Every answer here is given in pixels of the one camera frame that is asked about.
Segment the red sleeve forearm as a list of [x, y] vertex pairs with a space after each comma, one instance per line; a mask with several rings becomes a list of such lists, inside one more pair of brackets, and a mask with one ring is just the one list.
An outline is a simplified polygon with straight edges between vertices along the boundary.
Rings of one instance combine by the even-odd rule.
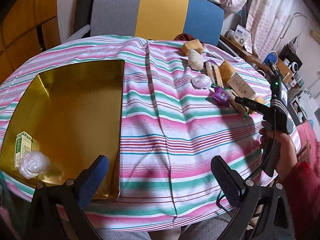
[[296, 239], [319, 239], [319, 178], [307, 162], [297, 163], [282, 181]]

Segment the person right hand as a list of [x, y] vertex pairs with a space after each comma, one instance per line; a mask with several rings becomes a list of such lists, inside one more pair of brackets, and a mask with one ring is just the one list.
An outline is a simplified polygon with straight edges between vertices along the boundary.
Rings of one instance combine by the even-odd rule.
[[266, 128], [269, 125], [268, 122], [263, 121], [262, 128], [259, 133], [260, 147], [264, 148], [269, 137], [275, 137], [276, 141], [280, 143], [280, 157], [276, 165], [276, 172], [279, 175], [281, 181], [283, 181], [292, 171], [297, 164], [296, 148], [290, 137], [290, 135], [276, 131], [268, 131]]

